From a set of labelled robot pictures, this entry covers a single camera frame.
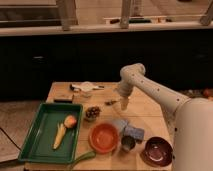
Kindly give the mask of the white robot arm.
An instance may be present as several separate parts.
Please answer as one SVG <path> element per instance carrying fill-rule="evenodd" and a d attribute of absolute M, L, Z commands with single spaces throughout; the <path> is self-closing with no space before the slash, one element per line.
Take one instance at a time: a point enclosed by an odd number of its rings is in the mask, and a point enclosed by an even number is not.
<path fill-rule="evenodd" d="M 176 115 L 173 140 L 173 171 L 213 171 L 213 101 L 190 98 L 145 77 L 141 63 L 124 66 L 117 92 L 122 107 L 137 87 L 169 114 Z"/>

